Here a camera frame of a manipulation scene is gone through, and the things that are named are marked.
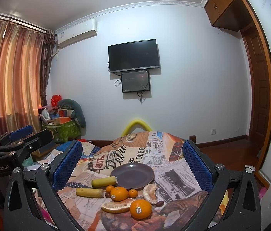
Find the green storage box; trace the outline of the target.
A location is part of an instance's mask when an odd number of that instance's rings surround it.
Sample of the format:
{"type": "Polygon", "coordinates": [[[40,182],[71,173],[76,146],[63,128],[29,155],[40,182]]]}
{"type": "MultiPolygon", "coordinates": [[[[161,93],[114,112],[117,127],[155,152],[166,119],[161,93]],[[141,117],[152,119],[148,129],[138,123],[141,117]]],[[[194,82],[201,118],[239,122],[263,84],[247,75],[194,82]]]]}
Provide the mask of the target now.
{"type": "Polygon", "coordinates": [[[81,136],[80,127],[74,120],[63,124],[42,124],[42,129],[51,131],[56,143],[65,143],[81,136]]]}

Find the small mandarin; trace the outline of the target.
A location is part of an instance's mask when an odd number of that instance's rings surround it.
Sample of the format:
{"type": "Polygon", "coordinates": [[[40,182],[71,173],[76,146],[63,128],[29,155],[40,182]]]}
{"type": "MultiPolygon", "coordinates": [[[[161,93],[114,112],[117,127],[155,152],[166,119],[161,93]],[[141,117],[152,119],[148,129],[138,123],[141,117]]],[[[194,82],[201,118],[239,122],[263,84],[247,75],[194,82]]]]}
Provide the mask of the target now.
{"type": "Polygon", "coordinates": [[[106,187],[106,192],[107,192],[107,193],[110,193],[111,190],[114,189],[114,188],[115,188],[115,186],[109,185],[109,186],[106,187]]]}
{"type": "Polygon", "coordinates": [[[136,198],[138,196],[138,191],[135,189],[130,189],[128,191],[128,197],[129,198],[136,198]]]}

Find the grey plush toy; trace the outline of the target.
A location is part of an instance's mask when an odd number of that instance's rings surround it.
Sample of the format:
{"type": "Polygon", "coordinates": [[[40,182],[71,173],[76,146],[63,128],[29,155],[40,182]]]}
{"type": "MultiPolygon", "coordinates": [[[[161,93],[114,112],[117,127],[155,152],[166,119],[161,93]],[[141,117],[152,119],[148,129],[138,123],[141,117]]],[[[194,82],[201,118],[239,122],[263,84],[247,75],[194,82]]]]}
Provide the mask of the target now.
{"type": "Polygon", "coordinates": [[[63,110],[66,115],[75,120],[81,128],[86,127],[86,120],[81,106],[72,99],[63,99],[57,103],[58,109],[63,110]]]}

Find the small black wall monitor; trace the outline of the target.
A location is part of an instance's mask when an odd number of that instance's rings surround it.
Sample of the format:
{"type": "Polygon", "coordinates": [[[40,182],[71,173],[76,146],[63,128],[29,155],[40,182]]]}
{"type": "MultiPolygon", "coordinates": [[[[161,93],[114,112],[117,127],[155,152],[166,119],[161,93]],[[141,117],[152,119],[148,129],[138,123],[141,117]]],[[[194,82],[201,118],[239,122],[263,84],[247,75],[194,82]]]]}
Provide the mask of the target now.
{"type": "Polygon", "coordinates": [[[145,92],[150,90],[150,74],[148,70],[128,71],[121,73],[123,93],[145,92]]]}

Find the pomelo wedge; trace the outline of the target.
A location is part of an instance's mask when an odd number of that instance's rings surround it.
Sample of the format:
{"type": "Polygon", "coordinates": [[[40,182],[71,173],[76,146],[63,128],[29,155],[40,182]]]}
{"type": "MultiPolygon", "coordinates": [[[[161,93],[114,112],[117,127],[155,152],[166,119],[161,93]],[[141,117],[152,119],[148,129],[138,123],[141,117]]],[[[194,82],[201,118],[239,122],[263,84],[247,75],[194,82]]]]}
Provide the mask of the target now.
{"type": "Polygon", "coordinates": [[[148,184],[143,188],[143,198],[151,203],[151,205],[157,205],[158,198],[156,196],[157,186],[156,184],[148,184]]]}
{"type": "Polygon", "coordinates": [[[106,202],[101,205],[101,209],[108,213],[124,213],[129,211],[131,203],[134,201],[135,199],[127,198],[122,201],[106,202]]]}

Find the wooden overhead cabinet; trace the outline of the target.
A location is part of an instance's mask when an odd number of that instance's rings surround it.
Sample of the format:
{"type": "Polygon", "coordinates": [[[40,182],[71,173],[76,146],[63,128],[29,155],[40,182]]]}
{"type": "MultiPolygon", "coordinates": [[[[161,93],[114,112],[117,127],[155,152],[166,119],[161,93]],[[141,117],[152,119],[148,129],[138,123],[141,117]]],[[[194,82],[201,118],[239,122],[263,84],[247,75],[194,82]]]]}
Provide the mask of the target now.
{"type": "Polygon", "coordinates": [[[204,8],[216,28],[238,32],[253,22],[243,0],[208,0],[204,8]]]}

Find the patchwork blue quilt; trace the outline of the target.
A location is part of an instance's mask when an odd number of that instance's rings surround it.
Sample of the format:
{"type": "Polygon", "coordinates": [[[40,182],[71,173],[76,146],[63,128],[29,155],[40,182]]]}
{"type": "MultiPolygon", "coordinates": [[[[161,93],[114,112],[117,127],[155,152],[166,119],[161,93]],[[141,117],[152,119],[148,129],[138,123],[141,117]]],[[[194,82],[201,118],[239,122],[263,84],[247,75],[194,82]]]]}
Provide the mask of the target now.
{"type": "MultiPolygon", "coordinates": [[[[58,145],[55,149],[52,150],[52,152],[48,156],[46,156],[45,159],[37,161],[37,164],[43,164],[43,163],[50,164],[57,155],[65,151],[65,149],[68,147],[70,143],[71,141],[67,141],[66,143],[58,145]]],[[[80,160],[78,160],[77,165],[81,165],[88,158],[93,157],[93,155],[95,155],[95,153],[97,153],[101,149],[98,146],[95,146],[91,142],[80,141],[80,143],[82,145],[82,155],[81,155],[80,160]]]]}

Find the brown wooden door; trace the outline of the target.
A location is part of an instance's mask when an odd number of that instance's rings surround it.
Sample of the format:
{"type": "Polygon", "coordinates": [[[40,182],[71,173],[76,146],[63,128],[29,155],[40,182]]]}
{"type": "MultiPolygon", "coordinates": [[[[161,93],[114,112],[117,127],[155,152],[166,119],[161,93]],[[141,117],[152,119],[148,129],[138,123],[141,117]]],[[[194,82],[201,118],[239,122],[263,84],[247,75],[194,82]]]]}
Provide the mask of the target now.
{"type": "Polygon", "coordinates": [[[243,41],[247,51],[252,90],[251,122],[249,139],[256,147],[257,158],[265,151],[265,139],[269,122],[269,73],[266,56],[258,30],[250,24],[242,30],[243,41]]]}

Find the newspaper print tablecloth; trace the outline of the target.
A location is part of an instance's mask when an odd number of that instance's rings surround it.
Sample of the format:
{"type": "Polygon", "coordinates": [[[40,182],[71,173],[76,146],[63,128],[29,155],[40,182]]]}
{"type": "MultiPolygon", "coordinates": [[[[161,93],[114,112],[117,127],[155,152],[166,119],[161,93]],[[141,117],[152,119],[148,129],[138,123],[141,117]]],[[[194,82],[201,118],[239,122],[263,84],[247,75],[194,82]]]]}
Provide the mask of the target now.
{"type": "Polygon", "coordinates": [[[184,140],[166,132],[147,131],[117,138],[93,157],[76,165],[64,189],[58,194],[72,217],[84,230],[182,230],[199,208],[207,191],[201,189],[182,155],[184,140]],[[91,188],[93,179],[111,176],[128,163],[142,163],[154,171],[156,196],[161,207],[152,206],[145,219],[130,212],[108,213],[101,205],[111,198],[87,198],[76,195],[76,188],[91,188]]]}

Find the black wall television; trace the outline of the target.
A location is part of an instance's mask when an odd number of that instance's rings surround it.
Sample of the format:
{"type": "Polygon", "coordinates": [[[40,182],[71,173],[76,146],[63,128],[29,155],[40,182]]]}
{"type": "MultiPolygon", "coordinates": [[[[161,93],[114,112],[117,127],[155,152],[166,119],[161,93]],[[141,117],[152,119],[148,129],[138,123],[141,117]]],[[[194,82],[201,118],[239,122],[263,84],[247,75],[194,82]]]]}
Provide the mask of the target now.
{"type": "Polygon", "coordinates": [[[156,39],[108,46],[108,70],[110,73],[159,67],[160,58],[156,39]]]}

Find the red plastic bag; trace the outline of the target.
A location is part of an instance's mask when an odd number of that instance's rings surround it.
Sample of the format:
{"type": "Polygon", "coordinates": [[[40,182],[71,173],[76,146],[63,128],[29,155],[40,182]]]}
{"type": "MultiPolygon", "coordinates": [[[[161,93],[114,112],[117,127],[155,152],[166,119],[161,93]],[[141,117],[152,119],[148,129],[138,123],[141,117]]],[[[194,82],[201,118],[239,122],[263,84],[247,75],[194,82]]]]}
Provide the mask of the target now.
{"type": "Polygon", "coordinates": [[[56,107],[58,102],[62,99],[61,95],[53,95],[52,98],[51,98],[51,106],[52,107],[56,107]]]}

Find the orange pink curtain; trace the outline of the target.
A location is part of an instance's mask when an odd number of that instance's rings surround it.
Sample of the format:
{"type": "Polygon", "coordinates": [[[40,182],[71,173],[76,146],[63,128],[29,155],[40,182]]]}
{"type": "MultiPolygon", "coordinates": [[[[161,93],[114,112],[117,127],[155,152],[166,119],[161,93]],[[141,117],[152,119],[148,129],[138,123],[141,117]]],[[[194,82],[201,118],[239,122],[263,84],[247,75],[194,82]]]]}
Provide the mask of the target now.
{"type": "Polygon", "coordinates": [[[0,136],[31,125],[40,131],[55,35],[0,19],[0,136]]]}

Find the dark red date right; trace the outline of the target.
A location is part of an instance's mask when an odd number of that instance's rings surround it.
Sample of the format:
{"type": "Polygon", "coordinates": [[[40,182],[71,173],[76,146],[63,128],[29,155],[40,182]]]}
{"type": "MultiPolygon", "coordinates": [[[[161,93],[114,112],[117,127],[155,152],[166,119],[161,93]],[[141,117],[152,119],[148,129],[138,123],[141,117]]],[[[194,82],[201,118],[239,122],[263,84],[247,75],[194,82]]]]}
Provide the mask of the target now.
{"type": "Polygon", "coordinates": [[[161,207],[161,206],[163,206],[163,204],[164,204],[163,201],[158,201],[158,203],[156,203],[156,206],[157,206],[157,207],[161,207]]]}

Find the banana piece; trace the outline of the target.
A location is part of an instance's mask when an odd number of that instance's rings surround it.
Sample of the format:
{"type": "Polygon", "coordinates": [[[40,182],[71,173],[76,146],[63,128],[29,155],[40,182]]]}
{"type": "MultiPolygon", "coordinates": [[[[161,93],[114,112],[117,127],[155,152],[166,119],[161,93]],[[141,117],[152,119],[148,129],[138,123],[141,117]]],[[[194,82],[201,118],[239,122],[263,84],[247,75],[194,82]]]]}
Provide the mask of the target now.
{"type": "Polygon", "coordinates": [[[104,190],[94,188],[76,188],[76,195],[87,198],[104,198],[104,190]]]}
{"type": "Polygon", "coordinates": [[[105,178],[98,178],[98,179],[93,179],[91,181],[91,185],[93,188],[102,188],[102,187],[107,187],[107,186],[113,186],[116,185],[117,178],[116,176],[109,176],[105,178]]]}

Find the white air conditioner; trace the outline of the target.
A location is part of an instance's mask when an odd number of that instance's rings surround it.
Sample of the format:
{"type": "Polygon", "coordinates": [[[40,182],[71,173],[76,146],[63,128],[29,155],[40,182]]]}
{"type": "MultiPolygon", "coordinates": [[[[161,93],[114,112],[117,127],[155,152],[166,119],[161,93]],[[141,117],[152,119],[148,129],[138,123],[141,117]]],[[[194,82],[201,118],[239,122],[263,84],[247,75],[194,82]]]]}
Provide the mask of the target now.
{"type": "Polygon", "coordinates": [[[57,34],[58,47],[64,48],[79,41],[97,36],[97,21],[90,19],[57,34]]]}

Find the pomelo wedge front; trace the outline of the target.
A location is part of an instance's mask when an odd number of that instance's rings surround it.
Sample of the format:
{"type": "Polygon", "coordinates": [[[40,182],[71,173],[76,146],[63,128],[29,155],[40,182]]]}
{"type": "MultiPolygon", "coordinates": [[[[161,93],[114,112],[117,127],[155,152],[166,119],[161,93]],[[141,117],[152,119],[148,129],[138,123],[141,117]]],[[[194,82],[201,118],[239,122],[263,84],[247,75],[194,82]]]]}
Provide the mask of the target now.
{"type": "Polygon", "coordinates": [[[127,198],[122,201],[106,202],[101,205],[101,209],[108,213],[124,213],[129,211],[131,203],[134,201],[135,199],[127,198]]]}

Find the dark purple plate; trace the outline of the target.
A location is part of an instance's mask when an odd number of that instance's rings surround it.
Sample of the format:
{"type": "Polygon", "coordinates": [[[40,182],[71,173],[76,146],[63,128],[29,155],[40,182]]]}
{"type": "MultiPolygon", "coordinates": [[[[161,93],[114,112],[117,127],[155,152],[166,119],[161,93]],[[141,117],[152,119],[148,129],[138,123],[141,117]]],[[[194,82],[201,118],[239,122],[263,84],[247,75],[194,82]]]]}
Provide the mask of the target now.
{"type": "Polygon", "coordinates": [[[117,179],[117,186],[126,189],[141,189],[154,180],[154,171],[142,163],[128,163],[115,168],[111,176],[117,179]]]}

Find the large orange with sticker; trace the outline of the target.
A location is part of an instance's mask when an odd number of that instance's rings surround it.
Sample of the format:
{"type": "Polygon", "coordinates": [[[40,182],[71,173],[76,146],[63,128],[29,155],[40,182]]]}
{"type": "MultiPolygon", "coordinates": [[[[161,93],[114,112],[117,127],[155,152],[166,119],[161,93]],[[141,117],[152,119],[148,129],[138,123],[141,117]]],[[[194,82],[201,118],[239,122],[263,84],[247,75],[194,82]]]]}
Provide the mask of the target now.
{"type": "Polygon", "coordinates": [[[145,199],[138,199],[131,203],[129,212],[133,218],[145,219],[151,215],[152,206],[145,199]]]}

